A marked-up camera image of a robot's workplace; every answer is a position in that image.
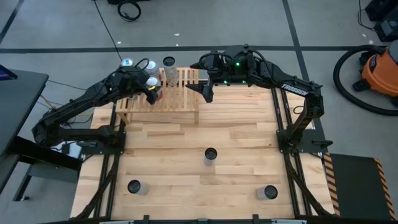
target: floor line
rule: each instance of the floor line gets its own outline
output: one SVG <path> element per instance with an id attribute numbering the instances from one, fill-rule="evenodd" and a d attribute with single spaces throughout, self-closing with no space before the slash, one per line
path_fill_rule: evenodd
<path id="1" fill-rule="evenodd" d="M 252 45 L 256 50 L 268 51 L 347 51 L 357 46 L 268 46 Z M 119 52 L 189 52 L 225 50 L 223 46 L 185 46 L 185 47 L 118 47 Z M 54 53 L 108 53 L 116 52 L 114 47 L 91 47 L 91 48 L 47 48 L 47 49 L 7 49 L 0 48 L 0 54 L 54 54 Z"/>
<path id="2" fill-rule="evenodd" d="M 12 22 L 14 22 L 14 19 L 17 16 L 19 10 L 21 9 L 21 6 L 24 3 L 24 1 L 25 0 L 18 1 L 17 5 L 15 6 L 15 9 L 13 10 L 12 14 L 8 18 L 6 25 L 4 26 L 4 28 L 2 29 L 2 31 L 0 33 L 0 44 L 1 44 L 2 40 L 4 39 L 4 37 L 6 36 L 8 30 L 10 29 Z"/>
<path id="3" fill-rule="evenodd" d="M 293 45 L 295 47 L 297 61 L 298 61 L 298 65 L 300 67 L 302 77 L 304 80 L 310 81 L 310 77 L 308 76 L 307 67 L 305 66 L 304 56 L 303 56 L 302 48 L 300 46 L 299 37 L 297 35 L 296 28 L 294 26 L 293 16 L 292 16 L 292 12 L 290 10 L 289 3 L 287 0 L 282 0 L 282 2 L 284 5 L 287 23 L 289 25 L 290 33 L 292 35 Z M 321 133 L 323 138 L 325 138 L 325 133 L 323 132 L 321 121 L 319 119 L 314 119 L 313 123 L 314 123 L 315 129 L 319 130 L 319 132 Z"/>

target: vacuum hose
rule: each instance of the vacuum hose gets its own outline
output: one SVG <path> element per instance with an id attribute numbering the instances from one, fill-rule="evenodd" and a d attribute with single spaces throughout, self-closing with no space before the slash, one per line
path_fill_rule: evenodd
<path id="1" fill-rule="evenodd" d="M 347 51 L 338 61 L 337 64 L 335 65 L 335 69 L 333 71 L 333 81 L 336 85 L 337 90 L 345 97 L 347 100 L 350 102 L 354 103 L 355 105 L 359 106 L 362 109 L 365 109 L 367 111 L 381 114 L 381 115 L 386 115 L 386 116 L 398 116 L 398 110 L 387 110 L 383 108 L 378 108 L 377 106 L 372 106 L 368 103 L 365 103 L 358 99 L 357 97 L 353 96 L 351 93 L 349 93 L 341 84 L 340 81 L 340 70 L 341 66 L 343 66 L 344 62 L 351 57 L 352 55 L 362 52 L 362 51 L 368 51 L 371 52 L 372 54 L 383 54 L 386 50 L 385 48 L 378 47 L 375 45 L 361 45 L 359 47 L 356 47 L 353 50 Z"/>

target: computer monitor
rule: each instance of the computer monitor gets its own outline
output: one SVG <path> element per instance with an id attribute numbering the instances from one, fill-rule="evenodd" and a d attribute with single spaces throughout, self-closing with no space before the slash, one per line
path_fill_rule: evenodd
<path id="1" fill-rule="evenodd" d="M 18 78 L 18 76 L 14 72 L 12 72 L 12 71 L 6 69 L 4 66 L 0 65 L 0 81 L 13 80 L 13 79 L 17 79 L 17 78 Z"/>

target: black desk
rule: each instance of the black desk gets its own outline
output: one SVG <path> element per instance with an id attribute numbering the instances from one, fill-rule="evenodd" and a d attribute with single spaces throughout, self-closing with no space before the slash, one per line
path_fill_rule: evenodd
<path id="1" fill-rule="evenodd" d="M 32 108 L 39 99 L 49 76 L 43 73 L 12 70 L 16 80 L 0 81 L 0 193 L 19 161 L 29 164 L 55 164 L 57 167 L 80 170 L 81 160 L 44 149 L 18 135 Z M 22 196 L 32 176 L 31 167 L 17 191 Z"/>
<path id="2" fill-rule="evenodd" d="M 19 154 L 6 154 L 14 138 L 43 92 L 49 76 L 43 73 L 11 70 L 18 79 L 0 81 L 0 192 L 14 170 Z"/>

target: black mat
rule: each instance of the black mat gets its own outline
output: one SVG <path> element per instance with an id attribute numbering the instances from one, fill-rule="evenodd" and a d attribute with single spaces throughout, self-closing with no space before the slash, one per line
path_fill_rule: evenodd
<path id="1" fill-rule="evenodd" d="M 395 217 L 394 211 L 389 208 L 387 198 L 390 197 L 379 161 L 339 154 L 330 156 L 342 217 L 375 220 L 392 220 Z"/>

